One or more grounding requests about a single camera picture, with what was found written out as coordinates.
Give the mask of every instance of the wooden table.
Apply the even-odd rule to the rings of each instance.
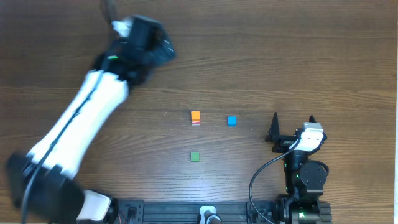
[[[116,2],[120,17],[161,21],[178,56],[107,120],[82,186],[146,201],[247,201],[253,173],[276,156],[264,142],[272,114],[283,134],[313,114],[329,137],[312,159],[330,167],[322,200],[333,221],[392,222],[397,1]],[[0,2],[1,164],[55,124],[108,34],[99,1]],[[281,162],[266,169],[255,199],[283,193],[284,178]],[[2,165],[0,221],[19,215]]]

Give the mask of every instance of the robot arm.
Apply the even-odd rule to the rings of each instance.
[[[120,38],[97,58],[94,69],[75,99],[51,131],[26,156],[7,161],[14,205],[22,204],[22,223],[28,209],[51,222],[77,220],[112,223],[117,201],[82,190],[73,178],[80,162],[106,118],[153,68],[175,58],[174,48],[161,24],[142,16],[114,22]]]

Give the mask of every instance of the brown tabletop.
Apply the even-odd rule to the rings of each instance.
[[[161,21],[177,59],[104,124],[81,165],[83,187],[146,201],[244,202],[253,173],[277,155],[264,142],[272,114],[282,134],[313,114],[328,135],[312,159],[330,167],[321,199],[334,223],[392,222],[397,1],[116,4],[120,17]],[[6,159],[55,124],[108,34],[99,1],[0,2],[0,221],[20,215]],[[201,111],[199,127],[192,110]],[[281,162],[266,169],[255,199],[283,193],[284,179]]]

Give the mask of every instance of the blue cube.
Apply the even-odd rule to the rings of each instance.
[[[228,116],[228,126],[229,127],[236,126],[236,116]]]

